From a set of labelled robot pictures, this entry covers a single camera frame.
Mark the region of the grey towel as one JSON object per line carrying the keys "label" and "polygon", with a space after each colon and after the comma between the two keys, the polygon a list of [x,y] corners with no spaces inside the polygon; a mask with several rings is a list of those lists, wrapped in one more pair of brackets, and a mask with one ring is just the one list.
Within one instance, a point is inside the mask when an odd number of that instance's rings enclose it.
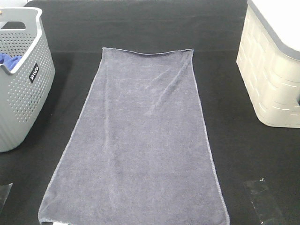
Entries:
{"label": "grey towel", "polygon": [[227,225],[192,49],[104,48],[40,223]]}

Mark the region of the blue towel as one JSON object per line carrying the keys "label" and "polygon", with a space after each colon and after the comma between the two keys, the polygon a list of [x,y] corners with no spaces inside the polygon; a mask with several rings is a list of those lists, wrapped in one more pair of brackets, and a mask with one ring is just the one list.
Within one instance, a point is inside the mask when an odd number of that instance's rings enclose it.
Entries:
{"label": "blue towel", "polygon": [[17,63],[21,60],[21,56],[11,57],[8,54],[1,53],[0,54],[0,64],[3,64],[7,67],[9,71],[11,71]]}

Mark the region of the black table mat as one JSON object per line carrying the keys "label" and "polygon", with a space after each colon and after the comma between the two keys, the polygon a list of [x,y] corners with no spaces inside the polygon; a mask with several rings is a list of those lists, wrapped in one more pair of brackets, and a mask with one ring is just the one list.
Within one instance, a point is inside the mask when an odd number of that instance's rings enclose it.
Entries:
{"label": "black table mat", "polygon": [[69,141],[103,47],[140,53],[193,49],[210,148],[232,225],[257,225],[245,191],[265,179],[287,224],[300,222],[300,131],[256,117],[236,64],[245,0],[32,0],[56,69],[47,100],[16,149],[0,156],[12,184],[0,222],[36,225],[38,209]]}

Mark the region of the grey perforated laundry basket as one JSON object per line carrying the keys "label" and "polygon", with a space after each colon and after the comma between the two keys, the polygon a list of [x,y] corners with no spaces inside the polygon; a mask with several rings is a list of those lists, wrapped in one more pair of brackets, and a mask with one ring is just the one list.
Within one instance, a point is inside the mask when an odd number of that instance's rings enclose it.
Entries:
{"label": "grey perforated laundry basket", "polygon": [[1,29],[0,52],[20,60],[8,69],[0,65],[0,151],[19,146],[37,119],[51,89],[55,67],[44,31],[42,10],[5,7],[1,22],[21,22],[24,28]]}

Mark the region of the cream woven storage basket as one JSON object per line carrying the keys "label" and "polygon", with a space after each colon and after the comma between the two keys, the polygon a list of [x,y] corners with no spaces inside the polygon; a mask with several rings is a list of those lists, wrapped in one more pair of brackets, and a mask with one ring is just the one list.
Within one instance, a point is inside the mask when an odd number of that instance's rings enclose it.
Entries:
{"label": "cream woven storage basket", "polygon": [[300,126],[300,3],[249,0],[237,66],[260,122]]}

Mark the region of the clear tape strip right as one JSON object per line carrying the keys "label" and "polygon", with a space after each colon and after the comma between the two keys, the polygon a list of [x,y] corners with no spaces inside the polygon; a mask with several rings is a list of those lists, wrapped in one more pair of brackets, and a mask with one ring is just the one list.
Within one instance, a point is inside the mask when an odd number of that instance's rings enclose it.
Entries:
{"label": "clear tape strip right", "polygon": [[261,225],[286,225],[287,222],[264,178],[243,183]]}

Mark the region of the clear tape strip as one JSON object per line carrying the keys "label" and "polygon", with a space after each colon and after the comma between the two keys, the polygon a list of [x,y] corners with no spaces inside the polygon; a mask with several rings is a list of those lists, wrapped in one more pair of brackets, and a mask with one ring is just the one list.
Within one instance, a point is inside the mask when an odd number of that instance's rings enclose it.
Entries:
{"label": "clear tape strip", "polygon": [[264,178],[243,183],[261,225],[286,225],[287,222]]}
{"label": "clear tape strip", "polygon": [[0,212],[2,212],[3,210],[3,207],[6,203],[12,185],[13,183],[7,185],[0,185]]}

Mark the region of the clear tape strip left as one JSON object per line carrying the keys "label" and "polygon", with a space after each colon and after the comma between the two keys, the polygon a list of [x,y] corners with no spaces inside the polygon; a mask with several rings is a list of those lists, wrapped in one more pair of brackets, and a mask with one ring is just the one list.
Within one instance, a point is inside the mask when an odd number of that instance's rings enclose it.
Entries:
{"label": "clear tape strip left", "polygon": [[3,210],[3,207],[6,203],[12,185],[13,183],[7,185],[0,185],[0,212],[2,212]]}

